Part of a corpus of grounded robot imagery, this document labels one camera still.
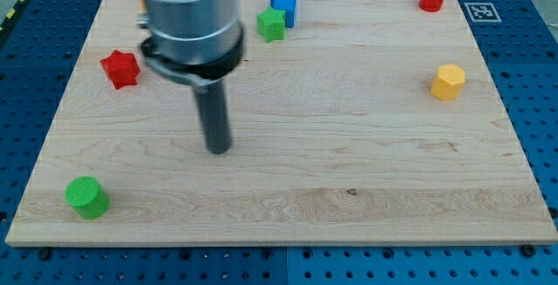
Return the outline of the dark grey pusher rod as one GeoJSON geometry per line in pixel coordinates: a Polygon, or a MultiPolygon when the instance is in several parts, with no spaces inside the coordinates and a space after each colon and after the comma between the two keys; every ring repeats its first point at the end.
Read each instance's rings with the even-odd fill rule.
{"type": "Polygon", "coordinates": [[[196,86],[193,91],[206,148],[213,154],[225,153],[232,137],[224,82],[196,86]]]}

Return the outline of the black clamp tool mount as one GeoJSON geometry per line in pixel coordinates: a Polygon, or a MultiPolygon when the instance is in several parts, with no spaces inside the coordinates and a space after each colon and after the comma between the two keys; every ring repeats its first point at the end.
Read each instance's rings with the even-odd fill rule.
{"type": "Polygon", "coordinates": [[[180,85],[209,85],[226,77],[242,61],[244,54],[244,27],[240,24],[240,36],[232,49],[220,58],[204,64],[182,64],[165,58],[156,47],[153,37],[139,46],[148,67],[159,76],[180,85]]]}

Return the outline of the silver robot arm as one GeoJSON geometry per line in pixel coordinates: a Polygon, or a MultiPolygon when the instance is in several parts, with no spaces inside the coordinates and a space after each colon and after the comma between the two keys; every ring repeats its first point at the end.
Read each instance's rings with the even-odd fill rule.
{"type": "Polygon", "coordinates": [[[223,79],[242,61],[244,29],[238,0],[143,0],[138,24],[150,32],[140,45],[159,76],[192,88],[205,146],[232,145],[223,79]]]}

